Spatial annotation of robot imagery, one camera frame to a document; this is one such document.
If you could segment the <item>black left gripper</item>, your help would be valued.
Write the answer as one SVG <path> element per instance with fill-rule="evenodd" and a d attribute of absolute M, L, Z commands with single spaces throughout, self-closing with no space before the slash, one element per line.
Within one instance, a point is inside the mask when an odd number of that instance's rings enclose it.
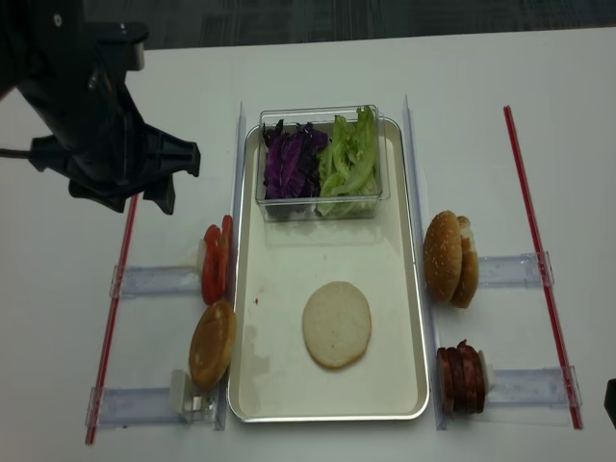
<path fill-rule="evenodd" d="M 173 174 L 198 176 L 200 152 L 144 122 L 126 75 L 144 65 L 145 27 L 64 20 L 35 35 L 41 69 L 29 78 L 29 103 L 51 133 L 35 138 L 29 160 L 68 178 L 68 192 L 123 213 L 142 192 L 166 215 L 175 205 Z"/>

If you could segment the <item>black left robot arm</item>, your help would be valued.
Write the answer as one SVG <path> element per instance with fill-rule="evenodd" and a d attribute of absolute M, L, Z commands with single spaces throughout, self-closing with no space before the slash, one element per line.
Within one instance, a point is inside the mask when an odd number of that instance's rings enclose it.
<path fill-rule="evenodd" d="M 2 2 L 1 91 L 18 90 L 50 130 L 2 157 L 51 169 L 71 196 L 115 212 L 140 193 L 172 214 L 172 176 L 198 176 L 200 152 L 146 124 L 125 85 L 147 38 L 141 23 L 86 20 L 80 1 Z"/>

